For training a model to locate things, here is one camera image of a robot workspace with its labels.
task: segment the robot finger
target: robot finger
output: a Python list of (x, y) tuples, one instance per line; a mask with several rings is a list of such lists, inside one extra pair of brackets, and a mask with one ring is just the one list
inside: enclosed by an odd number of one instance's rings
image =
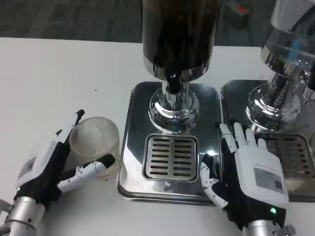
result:
[(221, 131), (221, 134), (222, 134), (222, 140), (223, 139), (226, 140), (229, 152), (230, 153), (236, 152), (237, 151), (237, 146), (236, 146), (234, 137), (233, 137), (231, 131), (229, 130), (229, 128), (227, 127), (227, 125), (221, 123), (220, 124), (220, 131)]
[(238, 144), (238, 147), (246, 146), (247, 142), (244, 137), (243, 128), (240, 123), (234, 123), (234, 133), (235, 133), (235, 140)]
[(264, 139), (258, 139), (258, 147), (267, 150), (267, 144)]
[(246, 140), (248, 146), (257, 147), (255, 135), (251, 129), (246, 130)]

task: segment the red object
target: red object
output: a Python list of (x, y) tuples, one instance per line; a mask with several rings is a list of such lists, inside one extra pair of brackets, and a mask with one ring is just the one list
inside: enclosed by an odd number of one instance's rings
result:
[(245, 7), (243, 7), (243, 6), (237, 6), (237, 10), (238, 10), (239, 12), (241, 12), (241, 13), (245, 13), (245, 12), (248, 11), (247, 8), (245, 8)]

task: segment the robotic hand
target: robotic hand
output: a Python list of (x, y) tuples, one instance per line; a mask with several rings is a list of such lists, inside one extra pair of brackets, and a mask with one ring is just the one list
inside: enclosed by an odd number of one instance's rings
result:
[(54, 139), (30, 153), (18, 176), (13, 205), (0, 199), (0, 214), (2, 210), (8, 212), (0, 236), (36, 236), (36, 228), (51, 202), (114, 164), (115, 158), (108, 154), (62, 173), (70, 152), (69, 135), (84, 113), (79, 110)]
[(224, 155), (224, 185), (213, 170), (213, 157), (205, 154), (200, 176), (203, 189), (215, 205), (227, 212), (244, 236), (292, 236), (295, 229), (284, 226), (289, 203), (280, 160), (256, 143), (254, 133), (234, 123), (235, 137), (221, 123)]

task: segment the green indicator light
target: green indicator light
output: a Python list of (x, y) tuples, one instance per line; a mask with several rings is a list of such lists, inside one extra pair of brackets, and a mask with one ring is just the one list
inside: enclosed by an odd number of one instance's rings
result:
[(271, 211), (272, 213), (274, 213), (274, 214), (277, 213), (277, 210), (276, 210), (274, 207), (272, 207), (272, 208), (270, 209), (270, 211)]

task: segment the label sticker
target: label sticker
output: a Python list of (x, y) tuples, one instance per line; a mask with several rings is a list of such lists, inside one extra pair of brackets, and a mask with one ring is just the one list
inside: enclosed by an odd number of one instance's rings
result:
[(254, 168), (256, 185), (261, 188), (284, 193), (281, 177), (272, 172)]

